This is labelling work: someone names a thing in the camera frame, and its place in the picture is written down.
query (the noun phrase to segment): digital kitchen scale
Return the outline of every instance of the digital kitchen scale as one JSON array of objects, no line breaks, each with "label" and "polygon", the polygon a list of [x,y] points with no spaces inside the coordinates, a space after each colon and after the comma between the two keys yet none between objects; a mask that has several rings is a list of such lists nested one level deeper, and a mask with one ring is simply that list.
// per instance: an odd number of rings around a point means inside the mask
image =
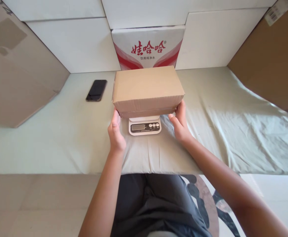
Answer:
[{"label": "digital kitchen scale", "polygon": [[129,133],[133,136],[158,134],[160,131],[161,126],[159,115],[129,118]]}]

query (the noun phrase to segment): sticker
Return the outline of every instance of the sticker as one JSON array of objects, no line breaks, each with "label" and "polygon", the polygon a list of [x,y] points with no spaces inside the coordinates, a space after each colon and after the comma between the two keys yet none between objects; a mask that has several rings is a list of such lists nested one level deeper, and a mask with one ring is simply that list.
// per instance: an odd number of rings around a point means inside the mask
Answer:
[{"label": "sticker", "polygon": [[272,26],[285,12],[288,11],[288,0],[278,0],[265,14],[265,20]]}]

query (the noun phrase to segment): floor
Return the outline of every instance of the floor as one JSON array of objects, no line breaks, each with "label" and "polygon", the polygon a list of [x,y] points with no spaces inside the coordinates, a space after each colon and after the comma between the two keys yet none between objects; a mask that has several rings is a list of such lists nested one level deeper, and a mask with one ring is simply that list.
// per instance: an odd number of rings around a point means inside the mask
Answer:
[{"label": "floor", "polygon": [[[288,227],[288,176],[241,177]],[[77,236],[98,180],[96,175],[0,175],[0,237]]]}]

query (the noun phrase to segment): white cardboard box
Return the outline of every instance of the white cardboard box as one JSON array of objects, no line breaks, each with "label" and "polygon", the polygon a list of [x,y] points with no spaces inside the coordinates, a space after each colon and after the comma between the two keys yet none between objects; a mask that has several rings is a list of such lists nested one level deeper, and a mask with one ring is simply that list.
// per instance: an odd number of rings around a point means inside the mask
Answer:
[{"label": "white cardboard box", "polygon": [[27,24],[70,73],[121,70],[106,18]]},{"label": "white cardboard box", "polygon": [[185,26],[113,30],[121,69],[175,66],[184,32]]},{"label": "white cardboard box", "polygon": [[176,69],[226,66],[266,11],[189,13]]},{"label": "white cardboard box", "polygon": [[271,7],[276,0],[191,0],[189,12]]},{"label": "white cardboard box", "polygon": [[105,17],[101,0],[4,0],[21,21]]},{"label": "white cardboard box", "polygon": [[184,25],[190,0],[102,0],[111,29]]}]

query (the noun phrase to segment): wahaha box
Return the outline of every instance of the wahaha box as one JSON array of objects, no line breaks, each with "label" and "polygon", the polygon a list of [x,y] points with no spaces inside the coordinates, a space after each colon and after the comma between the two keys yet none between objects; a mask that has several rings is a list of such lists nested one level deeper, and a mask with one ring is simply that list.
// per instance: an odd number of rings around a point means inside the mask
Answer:
[{"label": "wahaha box", "polygon": [[175,66],[184,33],[185,26],[113,30],[121,70]]}]

